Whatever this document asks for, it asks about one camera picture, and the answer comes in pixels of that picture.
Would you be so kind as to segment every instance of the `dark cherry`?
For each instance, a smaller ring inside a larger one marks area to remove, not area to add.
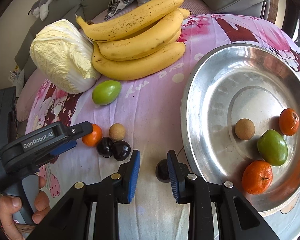
[[[161,182],[170,182],[170,176],[168,172],[167,159],[159,161],[157,167],[155,168],[155,175],[157,179]]]
[[[113,141],[109,137],[103,137],[97,144],[97,151],[98,153],[105,157],[109,158],[112,156],[111,147],[113,145]]]
[[[111,151],[113,153],[113,157],[117,161],[124,161],[129,156],[131,147],[129,143],[125,141],[116,141],[113,143]]]

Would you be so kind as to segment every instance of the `green lime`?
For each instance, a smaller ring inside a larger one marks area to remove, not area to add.
[[[96,105],[105,106],[113,102],[121,91],[121,83],[107,80],[97,85],[92,92],[92,100]]]
[[[283,137],[275,130],[268,130],[258,140],[258,151],[272,166],[281,166],[288,158],[288,147]]]

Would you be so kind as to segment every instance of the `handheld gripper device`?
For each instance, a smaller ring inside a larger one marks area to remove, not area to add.
[[[220,240],[279,240],[232,182],[206,182],[179,163],[173,150],[168,152],[167,166],[176,202],[190,203],[188,240],[215,239],[211,202],[216,205]]]
[[[76,146],[76,139],[92,132],[83,122],[71,127],[55,122],[16,139],[16,88],[0,90],[0,193],[18,196],[22,208],[13,214],[20,224],[34,225],[34,200],[39,193],[38,168]]]
[[[74,184],[36,226],[27,240],[86,240],[89,236],[92,203],[96,202],[93,239],[119,240],[118,203],[134,198],[140,168],[140,152],[99,183]]]

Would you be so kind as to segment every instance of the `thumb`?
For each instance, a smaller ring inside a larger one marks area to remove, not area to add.
[[[3,214],[14,214],[22,207],[21,199],[13,196],[2,196],[0,198],[0,209]]]
[[[24,239],[16,228],[12,214],[18,212],[22,207],[21,199],[13,196],[2,196],[0,198],[0,220],[6,235],[11,240]]]

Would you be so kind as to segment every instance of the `banana bunch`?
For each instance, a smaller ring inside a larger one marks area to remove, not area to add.
[[[121,17],[93,25],[76,16],[94,41],[94,68],[112,79],[134,80],[176,62],[186,49],[176,41],[182,21],[190,15],[179,8],[183,1],[151,0]]]

